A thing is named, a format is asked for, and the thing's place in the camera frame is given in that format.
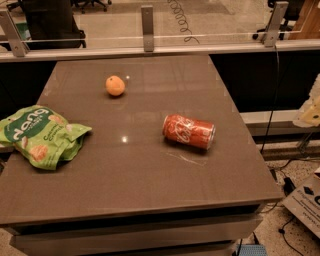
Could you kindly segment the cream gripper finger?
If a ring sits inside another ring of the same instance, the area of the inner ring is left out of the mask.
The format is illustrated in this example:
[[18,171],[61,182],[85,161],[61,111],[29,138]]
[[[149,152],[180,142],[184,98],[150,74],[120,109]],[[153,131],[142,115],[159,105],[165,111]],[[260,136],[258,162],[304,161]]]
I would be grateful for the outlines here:
[[298,127],[317,127],[320,125],[320,74],[309,92],[309,98],[303,103],[293,120]]

